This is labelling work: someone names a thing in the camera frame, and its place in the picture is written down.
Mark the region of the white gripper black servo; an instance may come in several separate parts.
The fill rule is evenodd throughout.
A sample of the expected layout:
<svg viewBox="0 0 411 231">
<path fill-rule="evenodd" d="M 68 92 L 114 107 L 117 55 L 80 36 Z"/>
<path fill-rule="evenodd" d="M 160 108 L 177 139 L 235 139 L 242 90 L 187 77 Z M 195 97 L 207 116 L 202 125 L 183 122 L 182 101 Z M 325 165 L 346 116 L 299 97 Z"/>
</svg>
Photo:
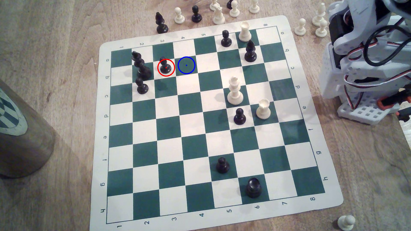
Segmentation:
<svg viewBox="0 0 411 231">
<path fill-rule="evenodd" d="M 343 73 L 340 61 L 362 41 L 365 30 L 364 2 L 335 2 L 328 7 L 331 42 L 325 46 L 319 74 L 324 99 L 343 97 Z"/>
</svg>

